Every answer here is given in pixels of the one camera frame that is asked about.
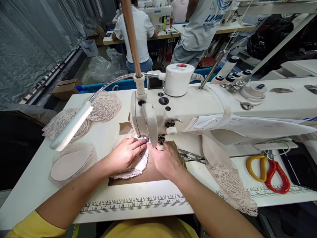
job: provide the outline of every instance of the yellow shirt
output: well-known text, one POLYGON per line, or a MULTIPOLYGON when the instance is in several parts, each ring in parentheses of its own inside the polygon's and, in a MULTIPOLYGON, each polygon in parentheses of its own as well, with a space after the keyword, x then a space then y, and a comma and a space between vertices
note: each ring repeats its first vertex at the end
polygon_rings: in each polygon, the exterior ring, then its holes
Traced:
MULTIPOLYGON (((32 211, 19 222, 5 238, 63 237, 66 230, 45 221, 36 211, 32 211)), ((101 238, 164 237, 198 238, 195 230, 176 217, 144 218, 114 222, 101 238)))

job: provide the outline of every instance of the man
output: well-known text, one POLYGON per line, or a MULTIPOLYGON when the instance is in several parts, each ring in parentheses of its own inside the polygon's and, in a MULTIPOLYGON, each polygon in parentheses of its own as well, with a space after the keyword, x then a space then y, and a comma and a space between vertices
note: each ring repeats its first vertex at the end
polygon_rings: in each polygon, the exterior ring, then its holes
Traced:
POLYGON ((189 23, 176 44, 171 64, 187 63, 197 67, 229 4, 227 0, 189 0, 186 12, 189 23))
MULTIPOLYGON (((158 34, 155 31, 154 26, 152 25, 148 15, 146 15, 143 11, 136 9, 134 6, 134 2, 135 0, 131 0, 131 4, 133 4, 131 7, 135 36, 139 53, 139 61, 141 71, 148 72, 151 70, 153 62, 148 52, 146 37, 149 36, 152 39, 156 39, 158 37, 158 34)), ((123 14, 121 14, 118 17, 116 27, 112 33, 112 40, 116 41, 118 39, 121 39, 121 37, 123 37, 126 46, 126 67, 130 73, 135 73, 130 43, 125 28, 123 14)))

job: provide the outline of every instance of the paper sheet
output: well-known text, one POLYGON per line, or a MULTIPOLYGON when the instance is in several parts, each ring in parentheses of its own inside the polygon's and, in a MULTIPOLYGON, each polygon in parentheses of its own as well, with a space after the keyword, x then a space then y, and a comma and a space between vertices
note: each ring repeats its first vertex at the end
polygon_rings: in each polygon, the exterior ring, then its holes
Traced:
POLYGON ((232 115, 223 126, 217 127, 222 119, 223 115, 195 118, 191 121, 191 127, 187 131, 226 129, 253 139, 297 136, 317 131, 316 128, 299 125, 298 123, 303 122, 303 120, 240 117, 235 115, 232 115))

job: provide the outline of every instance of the scissors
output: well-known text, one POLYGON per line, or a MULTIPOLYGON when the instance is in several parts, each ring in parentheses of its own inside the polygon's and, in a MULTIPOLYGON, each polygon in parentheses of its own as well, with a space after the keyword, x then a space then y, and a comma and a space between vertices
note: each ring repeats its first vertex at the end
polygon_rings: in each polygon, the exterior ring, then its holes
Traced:
POLYGON ((265 183, 265 185, 268 187, 268 189, 272 190, 273 192, 280 193, 280 194, 285 194, 290 190, 291 184, 286 176, 285 172, 282 170, 281 166, 277 161, 274 160, 274 156, 272 154, 272 151, 269 150, 266 155, 256 155, 256 156, 251 156, 247 159, 246 161, 246 166, 249 174, 257 181, 265 183), (255 159, 260 160, 260 169, 261 169, 261 178, 257 177, 255 173, 252 170, 252 161, 255 159), (269 161, 270 168, 268 172, 266 171, 266 161, 269 161), (275 172, 278 172, 282 181, 283 181, 283 186, 281 190, 275 189, 272 184, 271 180, 275 174, 275 172))
POLYGON ((204 157, 201 157, 199 155, 195 155, 191 152, 188 152, 186 150, 181 150, 181 149, 178 149, 180 152, 182 153, 178 153, 180 156, 184 157, 184 158, 187 158, 189 160, 193 160, 193 161, 196 161, 196 162, 199 162, 199 163, 202 163, 202 164, 206 164, 205 162, 202 162, 200 160, 205 160, 204 157))

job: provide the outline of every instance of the jeans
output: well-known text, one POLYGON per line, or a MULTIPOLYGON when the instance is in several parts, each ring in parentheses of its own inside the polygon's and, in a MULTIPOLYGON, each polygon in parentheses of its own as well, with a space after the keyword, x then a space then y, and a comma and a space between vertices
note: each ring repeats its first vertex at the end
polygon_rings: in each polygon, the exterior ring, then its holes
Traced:
MULTIPOLYGON (((153 62, 150 57, 147 61, 140 63, 141 72, 146 73, 150 71, 152 69, 152 66, 153 62)), ((129 73, 135 73, 134 64, 130 63, 129 61, 126 61, 126 68, 128 69, 129 73)))
POLYGON ((204 53, 205 53, 205 50, 203 51, 185 50, 181 43, 181 39, 179 39, 174 49, 171 64, 187 63, 187 64, 191 64, 192 66, 196 68, 200 59, 204 56, 204 53))

